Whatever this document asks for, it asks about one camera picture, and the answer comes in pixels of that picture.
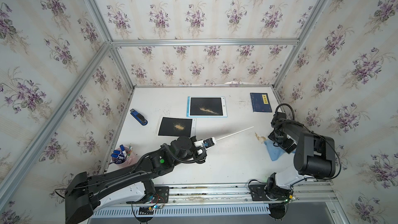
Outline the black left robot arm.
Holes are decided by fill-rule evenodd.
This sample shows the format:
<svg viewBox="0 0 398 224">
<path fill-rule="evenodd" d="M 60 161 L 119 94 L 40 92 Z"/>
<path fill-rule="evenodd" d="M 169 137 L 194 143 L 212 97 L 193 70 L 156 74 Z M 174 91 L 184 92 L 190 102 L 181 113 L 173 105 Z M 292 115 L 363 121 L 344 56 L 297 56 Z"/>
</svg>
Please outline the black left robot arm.
<svg viewBox="0 0 398 224">
<path fill-rule="evenodd" d="M 155 195 L 154 178 L 171 173 L 179 164 L 204 163 L 207 149 L 215 144 L 214 138 L 198 141 L 194 136 L 181 136 L 170 144 L 162 144 L 156 151 L 144 154 L 128 167 L 93 176 L 87 172 L 77 174 L 63 189 L 65 222 L 79 224 L 89 219 L 96 209 L 105 205 L 107 196 L 120 193 L 136 183 L 141 183 L 144 187 L 144 192 L 137 201 L 148 201 Z"/>
</svg>

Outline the light blue cloth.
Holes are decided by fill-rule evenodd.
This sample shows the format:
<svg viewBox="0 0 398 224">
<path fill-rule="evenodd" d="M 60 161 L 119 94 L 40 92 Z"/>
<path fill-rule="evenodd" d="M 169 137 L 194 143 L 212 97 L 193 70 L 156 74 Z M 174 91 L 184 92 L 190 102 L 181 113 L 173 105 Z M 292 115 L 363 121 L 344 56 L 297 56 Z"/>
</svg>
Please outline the light blue cloth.
<svg viewBox="0 0 398 224">
<path fill-rule="evenodd" d="M 280 147 L 274 146 L 271 140 L 266 140 L 264 144 L 272 161 L 277 161 L 282 155 L 287 154 Z"/>
</svg>

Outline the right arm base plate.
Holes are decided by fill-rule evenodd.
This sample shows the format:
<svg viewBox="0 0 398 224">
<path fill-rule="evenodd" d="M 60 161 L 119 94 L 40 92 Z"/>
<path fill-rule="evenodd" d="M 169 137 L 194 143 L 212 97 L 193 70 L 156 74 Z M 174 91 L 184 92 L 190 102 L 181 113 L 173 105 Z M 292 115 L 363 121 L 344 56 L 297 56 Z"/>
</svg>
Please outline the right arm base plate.
<svg viewBox="0 0 398 224">
<path fill-rule="evenodd" d="M 254 184 L 249 186 L 253 201 L 285 201 L 290 199 L 291 190 L 278 186 Z"/>
</svg>

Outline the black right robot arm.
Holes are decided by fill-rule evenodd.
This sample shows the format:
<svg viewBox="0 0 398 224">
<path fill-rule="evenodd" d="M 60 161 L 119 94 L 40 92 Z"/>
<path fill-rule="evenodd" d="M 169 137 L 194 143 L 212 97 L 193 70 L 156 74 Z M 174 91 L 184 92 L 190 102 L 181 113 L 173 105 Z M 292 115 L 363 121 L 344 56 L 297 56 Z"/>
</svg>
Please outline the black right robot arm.
<svg viewBox="0 0 398 224">
<path fill-rule="evenodd" d="M 342 169 L 335 141 L 318 134 L 295 120 L 293 108 L 286 103 L 278 105 L 271 121 L 273 131 L 268 139 L 274 148 L 287 154 L 294 152 L 293 165 L 282 172 L 273 173 L 266 182 L 265 193 L 271 199 L 293 192 L 293 186 L 308 180 L 332 180 Z"/>
</svg>

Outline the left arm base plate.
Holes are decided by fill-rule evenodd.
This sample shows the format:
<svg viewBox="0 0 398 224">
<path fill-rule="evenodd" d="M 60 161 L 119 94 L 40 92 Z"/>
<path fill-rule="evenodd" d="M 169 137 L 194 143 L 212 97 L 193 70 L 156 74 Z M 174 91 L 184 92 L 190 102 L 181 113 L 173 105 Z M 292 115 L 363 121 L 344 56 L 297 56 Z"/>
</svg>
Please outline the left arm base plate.
<svg viewBox="0 0 398 224">
<path fill-rule="evenodd" d="M 126 201 L 126 204 L 160 204 L 168 203 L 170 194 L 170 187 L 155 186 L 155 193 L 149 194 L 148 196 L 142 197 L 140 200 L 136 201 Z"/>
</svg>

